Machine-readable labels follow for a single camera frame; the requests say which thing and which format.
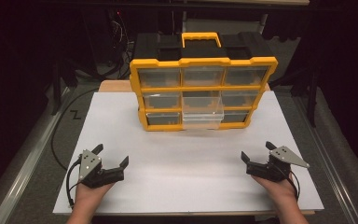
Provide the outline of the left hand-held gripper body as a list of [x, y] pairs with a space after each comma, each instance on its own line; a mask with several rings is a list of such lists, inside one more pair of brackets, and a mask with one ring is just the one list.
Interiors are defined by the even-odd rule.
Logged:
[[96, 189], [103, 185], [116, 183], [124, 179], [124, 170], [102, 168], [102, 158], [85, 149], [81, 155], [79, 182], [89, 188]]

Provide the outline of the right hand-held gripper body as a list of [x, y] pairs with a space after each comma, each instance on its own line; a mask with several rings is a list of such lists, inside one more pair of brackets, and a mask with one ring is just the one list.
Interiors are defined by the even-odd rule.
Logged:
[[269, 151], [268, 161], [266, 163], [258, 163], [250, 160], [250, 162], [246, 164], [246, 173], [272, 182], [281, 182], [289, 177], [292, 171], [292, 164], [304, 168], [310, 167], [307, 162], [297, 156], [290, 148], [282, 146]]

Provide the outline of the pulled-out clear plastic drawer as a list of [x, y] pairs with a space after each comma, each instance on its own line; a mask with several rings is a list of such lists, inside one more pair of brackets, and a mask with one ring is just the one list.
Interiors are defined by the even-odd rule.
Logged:
[[220, 96], [182, 99], [182, 125], [185, 130], [218, 129], [223, 119], [224, 107]]

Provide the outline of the yellow and black organizer cabinet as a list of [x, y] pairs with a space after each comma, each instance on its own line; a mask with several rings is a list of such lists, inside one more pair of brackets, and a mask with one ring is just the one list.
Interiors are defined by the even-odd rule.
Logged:
[[[138, 118], [140, 81], [138, 71], [143, 68], [184, 68], [191, 66], [266, 66], [268, 74], [264, 79], [267, 89], [270, 76], [275, 72], [278, 60], [269, 49], [259, 33], [240, 32], [235, 35], [221, 35], [215, 32], [182, 33], [179, 35], [139, 34], [134, 45], [130, 63], [130, 82], [132, 91], [138, 100]], [[252, 115], [258, 108], [263, 93], [257, 101], [249, 120], [243, 127], [223, 128], [241, 129], [250, 124]], [[147, 131], [182, 131], [150, 130], [145, 123], [140, 123]]]

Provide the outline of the person's left hand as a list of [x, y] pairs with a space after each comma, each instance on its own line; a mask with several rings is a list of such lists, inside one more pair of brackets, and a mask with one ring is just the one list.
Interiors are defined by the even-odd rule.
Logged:
[[114, 186], [107, 184], [96, 189], [87, 187], [80, 183], [76, 186], [75, 207], [97, 208], [101, 203], [104, 195]]

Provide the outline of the person's right hand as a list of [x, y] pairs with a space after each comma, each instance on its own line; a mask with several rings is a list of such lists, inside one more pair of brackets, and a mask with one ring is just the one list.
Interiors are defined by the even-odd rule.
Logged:
[[272, 182], [257, 176], [252, 176], [252, 179], [267, 191], [278, 211], [282, 212], [297, 208], [295, 190], [287, 180]]

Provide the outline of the black metal stand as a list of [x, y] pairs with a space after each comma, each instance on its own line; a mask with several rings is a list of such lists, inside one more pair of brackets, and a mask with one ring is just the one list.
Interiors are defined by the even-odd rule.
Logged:
[[310, 125], [315, 127], [315, 106], [316, 93], [318, 87], [318, 78], [320, 75], [320, 69], [302, 68], [294, 73], [294, 85], [291, 89], [293, 96], [301, 96], [303, 94], [308, 95], [306, 116]]
[[52, 115], [56, 115], [62, 104], [62, 82], [67, 87], [76, 87], [77, 79], [75, 65], [72, 60], [63, 59], [53, 64], [52, 68], [52, 88], [53, 88], [53, 109]]

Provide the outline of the set of closed clear bins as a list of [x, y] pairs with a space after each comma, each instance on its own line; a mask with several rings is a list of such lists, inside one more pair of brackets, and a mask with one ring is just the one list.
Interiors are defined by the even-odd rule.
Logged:
[[218, 129], [243, 127], [256, 109], [268, 70], [217, 65], [140, 69], [140, 120], [150, 130], [184, 130], [184, 97], [220, 96], [224, 119]]

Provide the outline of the metal floor rail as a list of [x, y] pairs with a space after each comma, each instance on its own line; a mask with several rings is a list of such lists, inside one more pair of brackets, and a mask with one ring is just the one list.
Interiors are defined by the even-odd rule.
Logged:
[[307, 128], [310, 131], [310, 135], [312, 136], [313, 142], [316, 144], [316, 151], [318, 157], [322, 163], [322, 167], [324, 168], [324, 172], [327, 176], [330, 186], [334, 191], [334, 194], [337, 198], [337, 201], [344, 213], [345, 218], [347, 219], [349, 224], [358, 224], [358, 212], [352, 202], [350, 194], [344, 182], [340, 178], [337, 169], [335, 168], [333, 162], [331, 161], [330, 156], [328, 155], [328, 151], [324, 146], [324, 143], [321, 139], [321, 136], [317, 133], [316, 129], [310, 124], [310, 121], [307, 117], [307, 108], [303, 103], [301, 98], [294, 98], [294, 103], [299, 110], [301, 118], [306, 122]]
[[61, 221], [52, 213], [61, 187], [63, 169], [49, 151], [53, 131], [63, 108], [74, 94], [64, 88], [62, 106], [53, 111], [48, 103], [0, 179], [0, 224], [39, 224]]

